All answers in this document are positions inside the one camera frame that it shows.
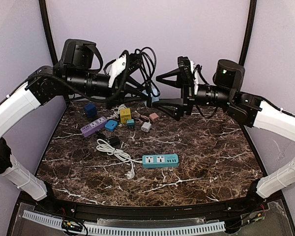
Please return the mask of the light blue charger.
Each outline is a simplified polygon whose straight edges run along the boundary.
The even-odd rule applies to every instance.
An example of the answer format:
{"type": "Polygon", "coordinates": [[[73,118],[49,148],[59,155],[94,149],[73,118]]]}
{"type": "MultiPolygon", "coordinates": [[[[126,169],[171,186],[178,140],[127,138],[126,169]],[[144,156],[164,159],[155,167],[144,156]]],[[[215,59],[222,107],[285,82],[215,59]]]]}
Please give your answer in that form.
{"type": "Polygon", "coordinates": [[[157,88],[152,88],[152,93],[151,95],[151,102],[157,102],[160,99],[160,93],[158,92],[157,88]]]}

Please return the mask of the yellow cube socket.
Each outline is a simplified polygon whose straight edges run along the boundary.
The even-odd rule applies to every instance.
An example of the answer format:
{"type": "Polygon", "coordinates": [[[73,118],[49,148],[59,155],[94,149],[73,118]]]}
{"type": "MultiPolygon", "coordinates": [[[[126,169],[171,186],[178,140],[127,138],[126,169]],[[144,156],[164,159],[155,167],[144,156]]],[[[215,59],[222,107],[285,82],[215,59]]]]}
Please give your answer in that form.
{"type": "Polygon", "coordinates": [[[120,122],[126,124],[128,120],[132,119],[130,108],[124,108],[120,110],[120,122]]]}

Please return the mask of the teal power strip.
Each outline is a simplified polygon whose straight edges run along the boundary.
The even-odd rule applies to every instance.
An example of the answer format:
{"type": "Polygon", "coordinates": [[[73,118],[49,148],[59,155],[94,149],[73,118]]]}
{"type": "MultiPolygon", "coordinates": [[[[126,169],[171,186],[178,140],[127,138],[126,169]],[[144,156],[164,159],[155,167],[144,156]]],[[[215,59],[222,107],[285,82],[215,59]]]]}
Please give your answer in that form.
{"type": "Polygon", "coordinates": [[[142,162],[146,169],[177,167],[179,157],[177,154],[143,155],[142,162]]]}

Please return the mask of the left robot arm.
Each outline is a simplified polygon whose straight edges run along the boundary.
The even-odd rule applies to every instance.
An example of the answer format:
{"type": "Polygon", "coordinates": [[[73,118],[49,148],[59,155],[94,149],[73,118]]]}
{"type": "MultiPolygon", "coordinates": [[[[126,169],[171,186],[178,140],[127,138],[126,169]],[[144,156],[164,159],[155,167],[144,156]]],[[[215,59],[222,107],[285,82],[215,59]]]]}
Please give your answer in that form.
{"type": "Polygon", "coordinates": [[[123,51],[110,62],[108,74],[92,67],[94,58],[103,61],[94,42],[68,39],[54,66],[40,67],[0,103],[0,176],[39,203],[53,201],[54,193],[51,185],[27,170],[7,145],[4,134],[17,122],[57,96],[79,94],[107,106],[133,101],[151,104],[150,80],[138,83],[131,77],[143,66],[141,53],[123,51]]]}

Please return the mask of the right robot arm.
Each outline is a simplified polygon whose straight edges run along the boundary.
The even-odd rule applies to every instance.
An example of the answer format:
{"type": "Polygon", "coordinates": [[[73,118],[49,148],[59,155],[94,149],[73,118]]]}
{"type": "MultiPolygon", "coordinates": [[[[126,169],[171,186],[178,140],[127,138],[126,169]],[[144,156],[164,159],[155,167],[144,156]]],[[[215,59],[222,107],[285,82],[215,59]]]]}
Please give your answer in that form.
{"type": "Polygon", "coordinates": [[[211,106],[221,108],[238,124],[270,131],[295,142],[295,115],[275,106],[267,99],[242,92],[245,69],[238,63],[220,59],[213,75],[213,85],[202,79],[201,66],[192,68],[188,57],[177,59],[178,68],[159,75],[160,83],[181,90],[177,99],[160,99],[153,107],[175,120],[191,114],[194,107],[211,106]]]}

